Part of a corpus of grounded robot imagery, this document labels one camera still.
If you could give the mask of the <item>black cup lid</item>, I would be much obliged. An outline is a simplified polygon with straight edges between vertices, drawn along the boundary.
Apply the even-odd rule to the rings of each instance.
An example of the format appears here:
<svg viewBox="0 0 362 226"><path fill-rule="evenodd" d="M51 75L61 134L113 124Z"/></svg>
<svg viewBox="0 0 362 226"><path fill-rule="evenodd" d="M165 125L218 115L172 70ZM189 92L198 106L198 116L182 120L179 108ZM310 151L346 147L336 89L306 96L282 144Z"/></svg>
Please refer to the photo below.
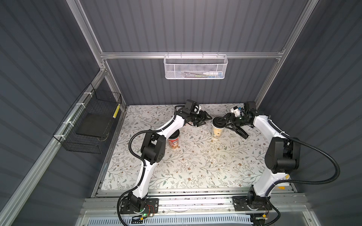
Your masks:
<svg viewBox="0 0 362 226"><path fill-rule="evenodd" d="M223 129L227 124L227 120L224 117L218 116L213 119L212 124L216 128Z"/></svg>

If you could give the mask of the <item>beige patterned paper cup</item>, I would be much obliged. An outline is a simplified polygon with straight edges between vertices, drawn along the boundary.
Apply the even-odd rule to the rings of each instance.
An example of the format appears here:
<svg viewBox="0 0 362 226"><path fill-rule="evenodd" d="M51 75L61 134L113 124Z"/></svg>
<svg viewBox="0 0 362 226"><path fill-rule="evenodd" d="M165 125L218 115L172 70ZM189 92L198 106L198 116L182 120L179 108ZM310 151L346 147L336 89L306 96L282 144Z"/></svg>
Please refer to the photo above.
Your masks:
<svg viewBox="0 0 362 226"><path fill-rule="evenodd" d="M219 129L213 126L213 138L219 138L221 136L223 129Z"/></svg>

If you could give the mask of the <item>red patterned paper cup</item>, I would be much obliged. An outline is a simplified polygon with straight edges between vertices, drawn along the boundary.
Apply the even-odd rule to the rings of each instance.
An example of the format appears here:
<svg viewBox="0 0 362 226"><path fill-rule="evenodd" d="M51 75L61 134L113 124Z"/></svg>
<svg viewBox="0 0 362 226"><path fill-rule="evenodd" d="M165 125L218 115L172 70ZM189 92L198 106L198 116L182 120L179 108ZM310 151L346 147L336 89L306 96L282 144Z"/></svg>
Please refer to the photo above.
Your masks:
<svg viewBox="0 0 362 226"><path fill-rule="evenodd" d="M177 130L169 137L168 142L171 148L177 148L179 146L179 136L180 136L180 131Z"/></svg>

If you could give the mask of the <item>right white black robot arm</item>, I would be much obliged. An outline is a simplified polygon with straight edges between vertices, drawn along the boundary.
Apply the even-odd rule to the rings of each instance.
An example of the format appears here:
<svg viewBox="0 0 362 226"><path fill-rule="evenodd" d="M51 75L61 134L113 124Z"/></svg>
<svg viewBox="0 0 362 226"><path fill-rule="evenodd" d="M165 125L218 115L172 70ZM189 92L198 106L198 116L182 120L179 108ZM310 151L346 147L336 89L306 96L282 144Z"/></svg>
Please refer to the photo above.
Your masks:
<svg viewBox="0 0 362 226"><path fill-rule="evenodd" d="M260 179L251 186L246 197L246 204L251 210L258 210L261 206L267 205L271 191L278 184L287 182L287 175L299 168L302 146L319 152L329 159L335 168L334 175L329 179L302 181L302 184L328 184L339 177L340 167L329 154L282 131L269 116L256 108L255 102L246 102L243 107L236 106L226 115L216 117L213 120L214 127L227 128L236 132L243 139L248 138L248 134L242 129L242 126L246 125L260 130L269 141L269 147L265 154L266 169Z"/></svg>

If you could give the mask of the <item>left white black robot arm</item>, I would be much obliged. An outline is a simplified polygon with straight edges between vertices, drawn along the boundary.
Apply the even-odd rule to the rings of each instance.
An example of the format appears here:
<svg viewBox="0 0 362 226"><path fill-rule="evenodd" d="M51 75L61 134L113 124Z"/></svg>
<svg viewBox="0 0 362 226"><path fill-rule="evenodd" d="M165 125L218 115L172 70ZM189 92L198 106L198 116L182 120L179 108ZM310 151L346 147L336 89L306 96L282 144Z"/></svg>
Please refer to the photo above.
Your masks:
<svg viewBox="0 0 362 226"><path fill-rule="evenodd" d="M141 160L141 167L135 187L123 192L117 201L117 216L122 225L126 226L127 223L121 217L121 202L128 201L136 211L143 211L146 205L151 177L156 166L165 156L166 142L171 135L186 124L200 127L211 119L212 116L202 110L197 102L188 99L185 104L174 107L172 118L163 126L156 130L137 132L131 137L128 149L134 157ZM132 143L137 136L142 134L145 136L140 147L141 155L137 155L132 150Z"/></svg>

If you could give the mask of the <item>floral table mat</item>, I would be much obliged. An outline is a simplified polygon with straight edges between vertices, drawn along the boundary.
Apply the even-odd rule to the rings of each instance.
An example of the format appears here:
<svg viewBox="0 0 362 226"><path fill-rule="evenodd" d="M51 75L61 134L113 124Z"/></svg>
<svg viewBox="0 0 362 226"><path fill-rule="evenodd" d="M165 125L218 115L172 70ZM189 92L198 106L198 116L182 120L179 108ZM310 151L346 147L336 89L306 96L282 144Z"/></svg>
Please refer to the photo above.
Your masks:
<svg viewBox="0 0 362 226"><path fill-rule="evenodd" d="M172 105L131 105L126 111L116 147L110 159L103 191L128 190L135 186L141 161L129 150L130 138L139 131L155 130L169 121ZM212 136L212 122L201 127L185 125L177 147L166 145L165 157L150 180L152 189L208 189L248 187L265 170L269 139L258 129L244 127L248 138L224 130Z"/></svg>

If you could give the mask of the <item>marker in white basket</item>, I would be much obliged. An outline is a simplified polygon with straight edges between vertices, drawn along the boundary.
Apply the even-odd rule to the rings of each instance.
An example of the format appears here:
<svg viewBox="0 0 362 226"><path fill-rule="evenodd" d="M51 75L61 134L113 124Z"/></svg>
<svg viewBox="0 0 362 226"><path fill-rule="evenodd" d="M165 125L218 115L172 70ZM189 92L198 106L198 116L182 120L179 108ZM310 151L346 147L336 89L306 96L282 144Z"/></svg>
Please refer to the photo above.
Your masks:
<svg viewBox="0 0 362 226"><path fill-rule="evenodd" d="M223 72L222 71L203 72L202 75L207 76L207 77L213 77L213 78L223 78Z"/></svg>

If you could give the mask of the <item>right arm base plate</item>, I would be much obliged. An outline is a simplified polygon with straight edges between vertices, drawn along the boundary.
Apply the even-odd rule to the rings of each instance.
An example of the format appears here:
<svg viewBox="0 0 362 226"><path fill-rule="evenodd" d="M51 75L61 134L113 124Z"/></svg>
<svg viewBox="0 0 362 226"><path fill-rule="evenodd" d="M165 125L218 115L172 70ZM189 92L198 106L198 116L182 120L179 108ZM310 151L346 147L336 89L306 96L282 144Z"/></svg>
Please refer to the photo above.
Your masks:
<svg viewBox="0 0 362 226"><path fill-rule="evenodd" d="M270 211L272 207L264 198L250 198L247 196L233 196L232 203L235 211Z"/></svg>

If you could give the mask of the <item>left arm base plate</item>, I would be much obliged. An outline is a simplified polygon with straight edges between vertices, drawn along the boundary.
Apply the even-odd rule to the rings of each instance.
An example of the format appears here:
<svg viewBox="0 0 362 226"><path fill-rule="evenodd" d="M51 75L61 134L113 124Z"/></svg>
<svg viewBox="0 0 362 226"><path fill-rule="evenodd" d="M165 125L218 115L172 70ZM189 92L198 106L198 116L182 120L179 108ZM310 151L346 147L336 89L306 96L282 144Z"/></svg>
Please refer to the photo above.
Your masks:
<svg viewBox="0 0 362 226"><path fill-rule="evenodd" d="M147 198L143 208L138 209L131 204L131 202L125 198L121 201L119 211L121 214L156 214L158 213L159 199Z"/></svg>

